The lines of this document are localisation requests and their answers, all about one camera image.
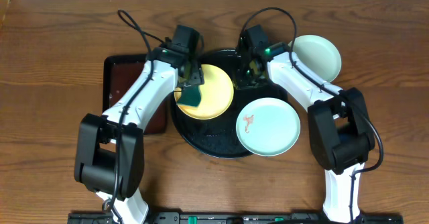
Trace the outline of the green yellow sponge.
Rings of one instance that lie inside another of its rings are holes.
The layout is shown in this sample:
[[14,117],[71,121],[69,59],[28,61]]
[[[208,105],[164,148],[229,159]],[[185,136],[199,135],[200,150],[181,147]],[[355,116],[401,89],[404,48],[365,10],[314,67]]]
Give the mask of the green yellow sponge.
[[174,92],[175,100],[178,105],[197,107],[202,100],[199,86],[184,87]]

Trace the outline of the yellow plate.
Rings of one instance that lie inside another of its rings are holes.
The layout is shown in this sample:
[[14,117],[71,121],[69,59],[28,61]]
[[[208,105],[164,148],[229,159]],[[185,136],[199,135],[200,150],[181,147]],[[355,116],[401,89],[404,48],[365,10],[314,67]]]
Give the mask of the yellow plate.
[[207,120],[224,113],[233,100],[234,88],[230,76],[218,66],[203,64],[204,84],[199,85],[202,100],[197,107],[178,105],[187,116]]

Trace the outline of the light blue plate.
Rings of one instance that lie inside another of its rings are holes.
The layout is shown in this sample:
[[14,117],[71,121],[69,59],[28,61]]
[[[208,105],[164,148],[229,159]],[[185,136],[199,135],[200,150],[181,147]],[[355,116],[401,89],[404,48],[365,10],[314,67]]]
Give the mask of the light blue plate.
[[317,35],[303,35],[295,39],[293,51],[318,76],[332,82],[340,73],[342,59],[336,46]]
[[241,110],[235,130],[246,150],[259,156],[277,156],[297,142],[300,118],[285,101],[266,97],[250,102]]

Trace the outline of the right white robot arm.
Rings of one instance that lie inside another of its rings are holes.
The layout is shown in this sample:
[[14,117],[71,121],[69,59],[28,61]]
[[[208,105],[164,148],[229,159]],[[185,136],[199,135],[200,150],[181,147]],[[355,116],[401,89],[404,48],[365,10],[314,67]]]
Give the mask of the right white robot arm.
[[[337,51],[271,46],[238,50],[236,79],[256,88],[269,82],[289,93],[307,112],[310,149],[324,168],[323,212],[329,221],[357,220],[359,178],[375,147],[365,100],[356,88],[343,90],[332,81],[341,69]],[[300,120],[291,105],[273,97],[256,97],[236,118],[239,142],[253,154],[276,156],[298,140]]]

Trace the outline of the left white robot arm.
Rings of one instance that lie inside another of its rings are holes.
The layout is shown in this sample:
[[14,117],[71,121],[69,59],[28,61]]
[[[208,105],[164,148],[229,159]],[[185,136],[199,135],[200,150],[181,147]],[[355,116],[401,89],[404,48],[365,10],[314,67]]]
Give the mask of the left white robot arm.
[[203,83],[196,50],[157,47],[122,98],[101,116],[80,122],[74,179],[104,200],[119,223],[144,223],[149,207],[139,184],[144,170],[143,133],[162,101],[177,87]]

